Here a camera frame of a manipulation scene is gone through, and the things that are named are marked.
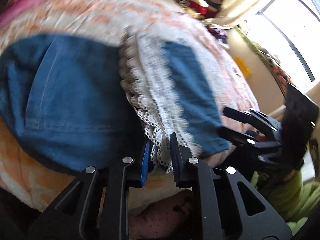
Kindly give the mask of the peach white patterned bedspread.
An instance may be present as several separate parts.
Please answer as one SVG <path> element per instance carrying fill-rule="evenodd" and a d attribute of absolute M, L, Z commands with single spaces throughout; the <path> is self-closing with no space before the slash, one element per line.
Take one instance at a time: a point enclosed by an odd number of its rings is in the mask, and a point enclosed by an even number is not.
<path fill-rule="evenodd" d="M 145 30 L 190 46 L 219 108 L 258 109 L 258 102 L 231 56 L 198 20 L 173 0 L 47 0 L 1 29 L 1 48 L 39 33 L 57 32 L 117 46 L 127 28 Z M 27 155 L 1 124 L 1 187 L 43 211 L 72 181 Z"/>

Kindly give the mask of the yellow bag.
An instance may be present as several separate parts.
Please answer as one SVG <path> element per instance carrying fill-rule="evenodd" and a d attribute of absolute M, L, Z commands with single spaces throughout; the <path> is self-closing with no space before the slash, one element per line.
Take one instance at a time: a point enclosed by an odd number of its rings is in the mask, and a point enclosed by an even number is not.
<path fill-rule="evenodd" d="M 234 61 L 239 67 L 245 79 L 249 78 L 252 75 L 251 71 L 249 70 L 249 68 L 246 66 L 246 64 L 241 58 L 235 57 Z"/>

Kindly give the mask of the green right sleeve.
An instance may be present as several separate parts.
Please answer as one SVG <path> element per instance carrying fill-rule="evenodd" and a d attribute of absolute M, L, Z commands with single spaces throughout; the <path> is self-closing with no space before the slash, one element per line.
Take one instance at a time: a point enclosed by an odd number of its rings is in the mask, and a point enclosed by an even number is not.
<path fill-rule="evenodd" d="M 302 173 L 292 171 L 285 180 L 263 180 L 258 172 L 253 173 L 251 184 L 287 222 L 295 235 L 319 204 L 319 182 L 303 183 Z"/>

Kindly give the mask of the window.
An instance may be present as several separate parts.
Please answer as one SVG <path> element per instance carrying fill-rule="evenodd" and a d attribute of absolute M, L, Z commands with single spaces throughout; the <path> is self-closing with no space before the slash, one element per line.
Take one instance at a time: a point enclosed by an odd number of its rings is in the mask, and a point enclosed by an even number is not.
<path fill-rule="evenodd" d="M 270 0 L 258 13 L 261 45 L 300 89 L 319 81 L 319 12 L 312 0 Z"/>

